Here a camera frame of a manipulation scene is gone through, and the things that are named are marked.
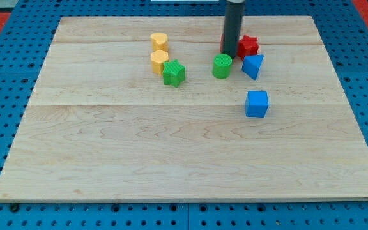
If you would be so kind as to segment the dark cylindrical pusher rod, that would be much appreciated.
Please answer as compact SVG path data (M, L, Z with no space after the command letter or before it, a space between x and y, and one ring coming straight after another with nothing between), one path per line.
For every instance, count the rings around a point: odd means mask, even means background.
M227 0L222 33L222 53L235 58L242 27L245 0Z

